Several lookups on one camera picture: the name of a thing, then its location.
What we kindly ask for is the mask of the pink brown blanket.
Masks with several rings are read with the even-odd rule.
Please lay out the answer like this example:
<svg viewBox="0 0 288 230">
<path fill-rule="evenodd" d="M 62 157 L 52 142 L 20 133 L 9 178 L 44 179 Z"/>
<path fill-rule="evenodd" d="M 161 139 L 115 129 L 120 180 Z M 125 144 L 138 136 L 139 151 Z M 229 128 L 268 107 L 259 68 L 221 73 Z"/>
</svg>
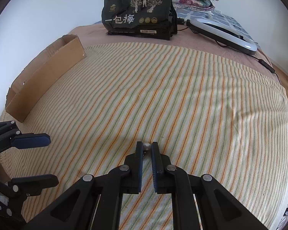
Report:
<svg viewBox="0 0 288 230">
<path fill-rule="evenodd" d="M 243 64 L 257 72 L 277 81 L 275 74 L 271 73 L 268 69 L 262 66 L 258 59 L 264 60 L 267 64 L 271 64 L 268 57 L 263 51 L 258 50 L 254 57 L 250 57 L 235 49 L 222 47 L 214 40 L 202 35 L 194 34 L 190 29 L 179 31 L 170 40 L 153 39 L 144 37 L 132 37 L 125 35 L 108 35 L 106 28 L 101 23 L 78 26 L 70 31 L 70 34 L 77 35 L 84 47 L 119 43 L 119 42 L 140 42 L 140 43 L 154 43 L 162 45 L 173 45 L 178 47 L 185 47 L 199 51 L 205 51 L 233 60 L 239 64 Z"/>
</svg>

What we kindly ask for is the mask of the small pearl earring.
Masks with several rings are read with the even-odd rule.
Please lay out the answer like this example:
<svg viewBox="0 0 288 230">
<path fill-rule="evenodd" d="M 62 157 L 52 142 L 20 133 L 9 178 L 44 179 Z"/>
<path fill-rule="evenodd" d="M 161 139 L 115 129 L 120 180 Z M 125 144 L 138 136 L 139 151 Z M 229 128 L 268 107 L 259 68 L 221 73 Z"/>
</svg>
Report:
<svg viewBox="0 0 288 230">
<path fill-rule="evenodd" d="M 151 151 L 151 144 L 150 143 L 144 143 L 143 144 L 143 154 L 148 154 Z"/>
</svg>

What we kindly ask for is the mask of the black snack bag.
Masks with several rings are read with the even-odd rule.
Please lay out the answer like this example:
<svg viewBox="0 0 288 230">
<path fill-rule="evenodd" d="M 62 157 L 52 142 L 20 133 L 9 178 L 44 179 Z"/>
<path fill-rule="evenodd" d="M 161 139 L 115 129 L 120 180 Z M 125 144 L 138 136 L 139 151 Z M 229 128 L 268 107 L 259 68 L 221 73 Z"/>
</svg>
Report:
<svg viewBox="0 0 288 230">
<path fill-rule="evenodd" d="M 170 40 L 177 34 L 172 0 L 104 0 L 101 17 L 109 35 Z"/>
</svg>

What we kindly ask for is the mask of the striped yellow towel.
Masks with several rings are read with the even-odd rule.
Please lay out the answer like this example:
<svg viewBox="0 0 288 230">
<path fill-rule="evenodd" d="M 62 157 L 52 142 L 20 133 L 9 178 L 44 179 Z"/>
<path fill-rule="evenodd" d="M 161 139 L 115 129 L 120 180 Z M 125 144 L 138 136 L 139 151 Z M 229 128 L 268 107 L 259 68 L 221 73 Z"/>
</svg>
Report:
<svg viewBox="0 0 288 230">
<path fill-rule="evenodd" d="M 48 147 L 0 155 L 10 177 L 54 174 L 24 203 L 29 221 L 76 180 L 124 162 L 138 141 L 187 173 L 211 174 L 268 229 L 288 203 L 288 98 L 279 82 L 224 57 L 166 45 L 88 46 L 42 96 L 23 132 Z"/>
</svg>

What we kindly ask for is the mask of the cardboard box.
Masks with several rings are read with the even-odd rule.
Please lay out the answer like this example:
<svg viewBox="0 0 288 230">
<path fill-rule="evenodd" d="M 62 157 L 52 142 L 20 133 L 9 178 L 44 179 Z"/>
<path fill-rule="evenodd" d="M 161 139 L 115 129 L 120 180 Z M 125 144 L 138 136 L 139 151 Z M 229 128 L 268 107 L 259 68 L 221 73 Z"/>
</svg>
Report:
<svg viewBox="0 0 288 230">
<path fill-rule="evenodd" d="M 13 81 L 6 96 L 5 111 L 24 122 L 48 89 L 86 56 L 77 35 L 63 35 L 36 56 Z"/>
</svg>

